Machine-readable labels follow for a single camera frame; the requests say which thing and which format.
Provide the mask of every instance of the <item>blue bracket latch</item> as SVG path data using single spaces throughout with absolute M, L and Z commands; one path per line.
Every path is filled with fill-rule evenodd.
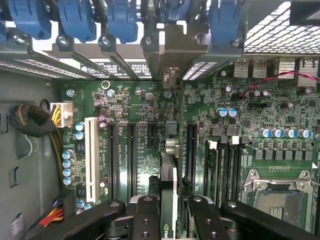
M 37 40 L 51 38 L 50 14 L 42 0 L 8 0 L 15 26 Z
M 97 38 L 97 26 L 90 0 L 59 0 L 59 13 L 66 34 L 81 43 Z
M 109 33 L 122 44 L 135 42 L 138 38 L 137 0 L 107 0 Z
M 222 45 L 236 40 L 242 4 L 240 0 L 236 2 L 222 0 L 219 7 L 218 0 L 212 0 L 208 24 L 213 45 Z

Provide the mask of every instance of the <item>cable bundle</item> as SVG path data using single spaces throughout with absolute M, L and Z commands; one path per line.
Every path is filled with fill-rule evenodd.
M 51 116 L 41 107 L 23 103 L 11 110 L 10 123 L 16 130 L 28 136 L 40 138 L 49 135 L 58 167 L 60 184 L 63 187 L 63 139 L 61 132 L 56 128 L 56 124 L 52 120 L 53 114 L 53 111 Z

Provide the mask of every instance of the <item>power connector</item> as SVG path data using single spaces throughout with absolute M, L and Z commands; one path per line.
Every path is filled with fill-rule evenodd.
M 52 111 L 55 106 L 60 109 L 60 115 L 57 117 L 58 124 L 56 124 L 56 127 L 70 128 L 74 121 L 73 104 L 71 102 L 53 102 L 50 103 L 50 111 Z

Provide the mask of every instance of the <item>motherboard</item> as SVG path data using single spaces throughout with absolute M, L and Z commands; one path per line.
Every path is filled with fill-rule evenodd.
M 62 100 L 73 104 L 73 127 L 63 129 L 65 159 L 73 159 L 67 186 L 86 208 L 108 199 L 128 204 L 161 185 L 153 180 L 162 179 L 163 152 L 174 158 L 181 199 L 187 186 L 218 206 L 240 200 L 314 232 L 320 92 L 276 79 L 246 93 L 258 81 L 210 76 L 175 90 L 158 81 L 66 81 Z

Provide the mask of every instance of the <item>white pci slot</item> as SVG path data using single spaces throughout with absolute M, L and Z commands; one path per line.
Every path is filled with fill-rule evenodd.
M 98 118 L 84 119 L 86 201 L 95 203 L 100 196 Z

